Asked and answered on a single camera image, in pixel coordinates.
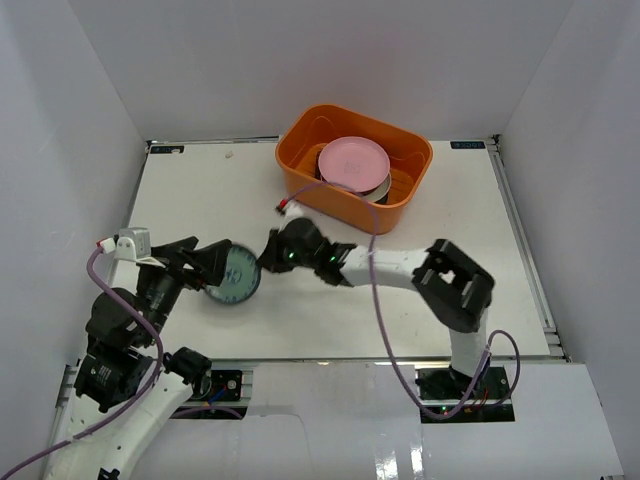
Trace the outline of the blue patterned round plate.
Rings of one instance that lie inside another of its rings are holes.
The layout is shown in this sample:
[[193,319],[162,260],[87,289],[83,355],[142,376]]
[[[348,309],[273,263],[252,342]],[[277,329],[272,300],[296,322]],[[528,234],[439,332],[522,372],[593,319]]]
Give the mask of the blue patterned round plate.
[[261,269],[256,255],[246,246],[233,244],[219,286],[207,286],[205,294],[223,305],[236,305],[251,298],[259,288]]

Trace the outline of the cream round plate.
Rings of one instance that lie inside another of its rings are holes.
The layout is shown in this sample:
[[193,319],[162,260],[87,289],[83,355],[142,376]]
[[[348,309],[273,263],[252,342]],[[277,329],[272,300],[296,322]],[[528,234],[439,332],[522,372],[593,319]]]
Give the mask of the cream round plate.
[[392,179],[391,174],[388,174],[385,180],[380,184],[382,185],[382,192],[377,198],[366,198],[368,201],[377,204],[385,204],[389,195]]

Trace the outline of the pink round plate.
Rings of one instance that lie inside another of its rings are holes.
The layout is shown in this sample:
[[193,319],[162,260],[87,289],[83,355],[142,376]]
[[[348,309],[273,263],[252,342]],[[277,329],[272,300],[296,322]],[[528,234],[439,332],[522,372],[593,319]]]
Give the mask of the pink round plate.
[[356,192],[377,188],[390,173],[390,158],[376,142],[357,136],[341,137],[324,146],[317,160],[321,177]]

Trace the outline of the yellow patterned round plate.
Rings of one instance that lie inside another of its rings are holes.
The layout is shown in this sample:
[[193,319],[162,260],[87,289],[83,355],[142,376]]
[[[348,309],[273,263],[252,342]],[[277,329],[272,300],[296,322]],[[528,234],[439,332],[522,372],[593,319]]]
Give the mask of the yellow patterned round plate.
[[376,188],[371,190],[356,192],[356,195],[361,195],[361,196],[364,196],[365,198],[377,198],[381,192],[382,192],[382,185],[378,185]]

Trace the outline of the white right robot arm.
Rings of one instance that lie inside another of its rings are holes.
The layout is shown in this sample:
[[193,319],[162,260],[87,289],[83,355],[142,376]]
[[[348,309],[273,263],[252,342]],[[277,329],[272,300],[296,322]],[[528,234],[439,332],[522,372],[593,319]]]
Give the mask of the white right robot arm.
[[332,286],[376,284],[417,293],[449,330],[453,390],[472,399],[486,389],[486,313],[495,280],[451,241],[437,239],[418,250],[371,250],[333,242],[310,218],[298,217],[270,231],[258,264],[271,273],[307,268]]

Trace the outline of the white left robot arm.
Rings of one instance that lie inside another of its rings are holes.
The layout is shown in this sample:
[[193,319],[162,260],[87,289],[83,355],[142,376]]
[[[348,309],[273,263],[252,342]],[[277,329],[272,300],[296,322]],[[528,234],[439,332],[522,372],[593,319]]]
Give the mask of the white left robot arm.
[[195,236],[153,247],[136,228],[97,243],[87,272],[101,293],[85,326],[69,437],[47,478],[129,478],[179,406],[209,392],[211,360],[188,347],[167,351],[160,333],[183,291],[222,283],[231,247],[200,247]]

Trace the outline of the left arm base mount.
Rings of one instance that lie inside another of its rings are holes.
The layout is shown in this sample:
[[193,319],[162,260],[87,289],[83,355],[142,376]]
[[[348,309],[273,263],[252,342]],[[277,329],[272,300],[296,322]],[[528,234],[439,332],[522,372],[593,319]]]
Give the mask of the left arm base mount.
[[243,371],[212,370],[198,390],[171,416],[178,420],[242,420]]

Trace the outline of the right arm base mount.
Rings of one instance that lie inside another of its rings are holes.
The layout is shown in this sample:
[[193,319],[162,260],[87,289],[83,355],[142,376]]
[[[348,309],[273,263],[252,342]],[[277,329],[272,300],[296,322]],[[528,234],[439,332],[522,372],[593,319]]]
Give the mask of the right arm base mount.
[[[450,368],[422,368],[416,371],[415,384],[423,405],[433,414],[446,417],[462,399],[469,378]],[[513,423],[513,404],[506,395],[511,388],[506,369],[491,366],[474,387],[463,408],[448,423]]]

